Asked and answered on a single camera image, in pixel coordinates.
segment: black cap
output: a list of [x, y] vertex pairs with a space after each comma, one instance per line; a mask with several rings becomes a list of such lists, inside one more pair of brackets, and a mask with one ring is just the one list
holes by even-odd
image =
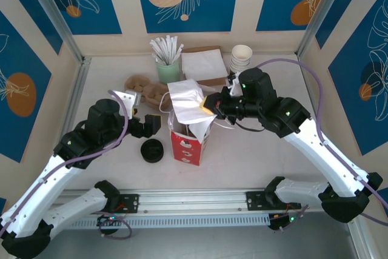
[[159, 162], [163, 158], [163, 145], [156, 139], [147, 140], [141, 145], [141, 155], [149, 163]]

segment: white table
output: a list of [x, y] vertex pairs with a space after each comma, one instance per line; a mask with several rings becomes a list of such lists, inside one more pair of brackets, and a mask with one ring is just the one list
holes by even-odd
[[[272, 58], [292, 58], [295, 55], [253, 55], [252, 65]], [[230, 55], [225, 54], [225, 64]], [[293, 64], [277, 63], [263, 68], [270, 74], [279, 96], [297, 99], [310, 111], [312, 105], [300, 68]], [[90, 106], [101, 98], [110, 98], [107, 91], [123, 90], [124, 82], [133, 74], [143, 74], [157, 81], [154, 61], [150, 56], [93, 57], [87, 75], [75, 123], [86, 119]], [[141, 106], [139, 117], [157, 113]], [[274, 133], [251, 133], [236, 128], [228, 130], [213, 126], [200, 166], [173, 159], [163, 115], [162, 128], [154, 136], [164, 146], [164, 157], [150, 164], [140, 154], [146, 139], [125, 137], [122, 144], [94, 160], [67, 189], [89, 189], [100, 180], [108, 180], [118, 189], [230, 189], [265, 187], [275, 176], [294, 180], [324, 180], [309, 160]], [[245, 119], [242, 124], [260, 129], [255, 119]]]

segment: white napkin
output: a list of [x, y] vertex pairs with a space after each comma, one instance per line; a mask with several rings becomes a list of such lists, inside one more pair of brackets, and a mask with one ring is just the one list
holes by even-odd
[[176, 119], [181, 124], [188, 124], [194, 136], [202, 143], [216, 115], [211, 115], [200, 107], [204, 94], [198, 83], [189, 79], [168, 83], [167, 86]]
[[182, 53], [182, 71], [186, 79], [209, 80], [228, 76], [219, 49]]

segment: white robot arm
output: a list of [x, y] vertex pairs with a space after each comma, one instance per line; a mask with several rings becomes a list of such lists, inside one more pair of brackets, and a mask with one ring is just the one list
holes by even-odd
[[[230, 79], [230, 88], [224, 87], [221, 93], [209, 95], [202, 106], [232, 124], [243, 118], [257, 118], [266, 130], [305, 154], [327, 179], [323, 183], [311, 183], [276, 177], [265, 189], [266, 201], [274, 207], [278, 203], [320, 205], [332, 218], [343, 223], [361, 214], [371, 194], [361, 180], [377, 190], [383, 179], [377, 173], [360, 169], [324, 135], [323, 144], [310, 113], [295, 99], [278, 97], [269, 75], [259, 68], [248, 69]], [[237, 84], [242, 96], [235, 94]]]
[[[146, 115], [144, 124], [132, 116], [133, 107], [139, 104], [138, 93], [114, 94], [121, 99], [120, 103], [128, 113], [125, 135], [149, 138], [157, 133], [161, 127], [160, 116]], [[89, 109], [87, 120], [61, 138], [48, 164], [26, 193], [1, 215], [0, 237], [8, 253], [20, 259], [35, 258], [68, 225], [88, 214], [100, 210], [112, 212], [117, 207], [119, 191], [108, 181], [100, 181], [83, 196], [51, 208], [65, 187], [100, 156], [99, 152], [122, 135], [124, 116], [119, 114], [119, 108], [119, 104], [111, 99], [97, 101]], [[86, 158], [91, 153], [97, 153], [96, 157]], [[65, 161], [79, 157], [85, 159], [61, 167]], [[57, 169], [56, 172], [45, 179], [53, 169]]]

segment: green cup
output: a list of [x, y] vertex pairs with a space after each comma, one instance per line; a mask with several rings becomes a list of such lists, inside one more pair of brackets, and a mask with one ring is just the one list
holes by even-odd
[[181, 80], [181, 69], [179, 67], [179, 59], [171, 65], [162, 65], [156, 62], [158, 70], [159, 82], [163, 84], [178, 82]]

